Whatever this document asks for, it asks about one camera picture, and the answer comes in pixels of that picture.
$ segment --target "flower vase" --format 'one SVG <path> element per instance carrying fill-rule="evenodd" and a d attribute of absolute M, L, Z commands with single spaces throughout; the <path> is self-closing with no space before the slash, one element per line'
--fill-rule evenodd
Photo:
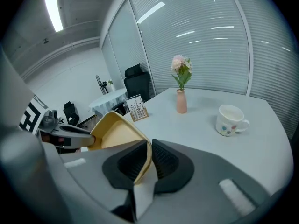
<path fill-rule="evenodd" d="M 187 112 L 187 101 L 185 90 L 177 90 L 177 112 L 178 113 L 186 113 Z"/>
<path fill-rule="evenodd" d="M 112 91 L 116 91 L 114 84 L 111 84 L 111 89 L 112 89 Z"/>

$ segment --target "pink vase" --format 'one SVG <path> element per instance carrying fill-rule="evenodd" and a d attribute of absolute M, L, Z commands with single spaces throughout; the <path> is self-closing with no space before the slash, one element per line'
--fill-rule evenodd
<path fill-rule="evenodd" d="M 185 90 L 177 90 L 177 112 L 186 113 L 187 112 L 187 101 L 185 96 Z"/>

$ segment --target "white mug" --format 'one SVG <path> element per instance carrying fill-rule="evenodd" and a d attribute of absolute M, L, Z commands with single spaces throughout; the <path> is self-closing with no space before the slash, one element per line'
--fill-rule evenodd
<path fill-rule="evenodd" d="M 243 112 L 233 105 L 221 105 L 216 120 L 216 130 L 223 136 L 232 136 L 249 128 L 249 121 Z"/>

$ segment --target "desk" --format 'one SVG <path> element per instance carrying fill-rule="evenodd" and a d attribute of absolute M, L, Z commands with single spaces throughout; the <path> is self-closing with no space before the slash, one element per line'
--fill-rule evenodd
<path fill-rule="evenodd" d="M 176 88 L 145 103 L 149 117 L 133 122 L 149 140 L 166 140 L 221 156 L 258 181 L 270 195 L 283 188 L 293 174 L 292 151 L 286 133 L 269 104 L 239 94 L 186 89 L 187 113 L 176 111 Z M 239 107 L 250 128 L 224 137 L 215 130 L 218 108 Z"/>
<path fill-rule="evenodd" d="M 112 107 L 128 98 L 126 88 L 122 88 L 106 95 L 101 96 L 95 101 L 91 102 L 89 108 L 92 112 L 97 111 L 103 115 L 110 112 Z"/>

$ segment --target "window blind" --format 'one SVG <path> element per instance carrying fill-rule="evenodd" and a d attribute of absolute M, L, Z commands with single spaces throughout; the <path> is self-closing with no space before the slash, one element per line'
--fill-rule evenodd
<path fill-rule="evenodd" d="M 248 41 L 233 0 L 130 0 L 142 34 L 156 92 L 177 87 L 174 55 L 193 63 L 186 88 L 245 94 Z"/>
<path fill-rule="evenodd" d="M 239 0 L 253 43 L 254 68 L 250 96 L 267 100 L 289 138 L 299 119 L 298 44 L 271 0 Z"/>
<path fill-rule="evenodd" d="M 114 83 L 116 89 L 124 88 L 125 85 L 122 81 L 120 71 L 118 69 L 116 59 L 113 54 L 112 46 L 109 40 L 109 36 L 106 35 L 103 46 L 102 46 L 102 53 L 110 73 L 110 77 Z"/>
<path fill-rule="evenodd" d="M 127 1 L 124 2 L 109 28 L 109 37 L 121 76 L 125 79 L 127 68 L 140 63 L 143 71 L 149 71 L 138 29 L 132 10 Z M 149 84 L 149 95 L 154 97 L 152 82 Z"/>

